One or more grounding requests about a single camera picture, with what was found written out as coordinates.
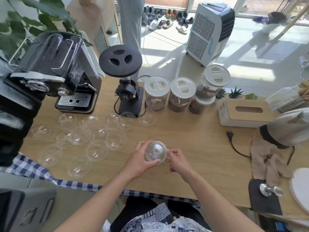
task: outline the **white canister lid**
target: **white canister lid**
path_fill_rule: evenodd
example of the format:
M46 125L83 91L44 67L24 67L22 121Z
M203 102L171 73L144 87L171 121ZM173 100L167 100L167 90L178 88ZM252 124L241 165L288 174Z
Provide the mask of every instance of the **white canister lid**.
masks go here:
M177 77L171 82L171 91L178 98L190 98L196 92L195 83L186 77Z
M166 95L171 88L170 82L164 76L151 76L145 82L145 91L153 97Z
M202 100L202 99L199 99L196 95L194 95L194 100L197 101L199 104L202 104L204 106L206 105L209 105L209 104L212 104L215 99L216 99L216 96L212 97L212 98L209 98L207 100Z
M213 87L223 87L230 82L231 76L229 71L219 65L219 64L211 64L204 70L203 76L209 85Z

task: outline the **kettle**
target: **kettle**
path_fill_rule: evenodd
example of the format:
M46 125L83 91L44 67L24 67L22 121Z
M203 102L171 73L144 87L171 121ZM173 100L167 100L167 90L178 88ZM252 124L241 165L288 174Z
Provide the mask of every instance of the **kettle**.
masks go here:
M309 138L309 108L283 113L273 122L260 127L264 140L286 149Z

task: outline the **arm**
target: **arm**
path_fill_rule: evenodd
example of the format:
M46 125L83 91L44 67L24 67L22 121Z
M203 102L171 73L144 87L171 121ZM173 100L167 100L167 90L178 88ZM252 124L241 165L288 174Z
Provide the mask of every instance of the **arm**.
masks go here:
M123 169L54 232L99 232L123 189L160 162L145 161L145 149L150 143L152 140L139 142Z
M166 161L170 163L170 172L179 173L190 185L214 231L263 231L195 172L180 149L169 150Z

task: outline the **wooden countertop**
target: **wooden countertop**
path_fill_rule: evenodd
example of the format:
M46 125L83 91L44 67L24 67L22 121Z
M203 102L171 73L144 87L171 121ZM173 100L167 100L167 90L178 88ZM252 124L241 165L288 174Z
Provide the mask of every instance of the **wooden countertop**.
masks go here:
M102 127L104 118L114 113L113 106L117 100L114 93L118 83L118 79L115 78L102 78L100 95L93 112ZM56 121L61 112L55 109L55 102L56 98L46 97L33 124L50 124L52 126L50 141L53 141L60 133L56 127ZM83 178L69 177L67 165L74 156L85 155L88 144L72 145L64 150L63 158L49 169L50 173L56 179L104 185L123 167L138 141L159 140L167 148L181 148L192 167L233 205L249 208L251 206L248 183L252 178L251 162L231 148L226 131L234 132L233 144L237 150L249 154L251 137L257 129L221 126L217 111L219 105L220 102L210 105L202 115L194 115L189 111L173 113L166 107L156 112L157 121L152 126L144 126L139 123L138 119L135 119L134 128L125 132L126 146L118 152L110 152L101 162L93 162L91 171ZM76 114L76 116L81 121L83 115ZM38 153L48 145L50 144L26 138L21 152L37 161ZM290 163L292 169L309 167L308 149L308 142L296 146ZM286 160L290 152L290 149L282 151ZM284 191L284 196L280 198L284 216L309 218L309 215L293 199L287 179L283 180L280 187ZM180 175L169 173L167 163L148 170L143 176L130 183L127 189L196 199L191 188L181 179Z

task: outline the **tissue box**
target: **tissue box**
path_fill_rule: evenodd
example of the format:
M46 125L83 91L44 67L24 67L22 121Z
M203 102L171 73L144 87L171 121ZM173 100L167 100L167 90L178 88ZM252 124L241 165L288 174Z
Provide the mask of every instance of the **tissue box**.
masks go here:
M222 126L258 128L273 121L265 100L226 99L218 112Z

